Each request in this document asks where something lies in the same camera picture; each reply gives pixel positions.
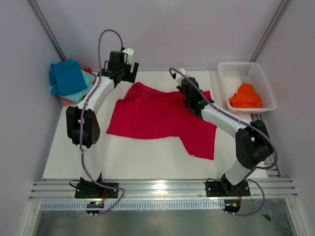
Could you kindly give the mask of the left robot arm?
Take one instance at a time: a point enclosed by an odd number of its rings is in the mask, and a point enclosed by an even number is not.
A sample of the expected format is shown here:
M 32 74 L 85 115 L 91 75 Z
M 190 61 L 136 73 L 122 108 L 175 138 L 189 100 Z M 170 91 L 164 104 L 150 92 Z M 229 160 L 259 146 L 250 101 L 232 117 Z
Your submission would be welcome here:
M 96 143 L 100 138 L 97 113 L 106 97 L 120 82 L 134 83 L 139 64 L 133 62 L 134 50 L 112 51 L 100 69 L 91 91 L 75 107 L 66 110 L 67 136 L 78 147 L 82 174 L 76 185 L 75 198 L 118 197 L 118 183 L 103 183 L 97 160 Z

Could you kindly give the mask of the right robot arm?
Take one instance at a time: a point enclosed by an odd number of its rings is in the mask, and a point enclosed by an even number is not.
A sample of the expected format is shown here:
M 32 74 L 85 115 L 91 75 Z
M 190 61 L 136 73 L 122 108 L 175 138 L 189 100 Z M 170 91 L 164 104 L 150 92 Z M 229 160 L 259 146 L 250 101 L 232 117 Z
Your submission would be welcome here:
M 234 138 L 237 160 L 222 175 L 220 189 L 225 196 L 236 194 L 245 182 L 245 177 L 251 174 L 257 164 L 274 153 L 264 122 L 242 120 L 222 109 L 212 99 L 201 95 L 199 84 L 193 77 L 180 77 L 175 81 L 192 115 L 219 127 Z

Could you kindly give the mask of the magenta t shirt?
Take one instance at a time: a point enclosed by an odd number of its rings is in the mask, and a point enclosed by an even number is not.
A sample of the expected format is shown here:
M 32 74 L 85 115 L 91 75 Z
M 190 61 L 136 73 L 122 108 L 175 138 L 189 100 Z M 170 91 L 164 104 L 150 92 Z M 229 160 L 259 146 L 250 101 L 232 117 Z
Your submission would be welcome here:
M 216 129 L 188 111 L 180 91 L 163 92 L 137 82 L 116 102 L 106 132 L 143 140 L 178 137 L 188 154 L 214 160 Z

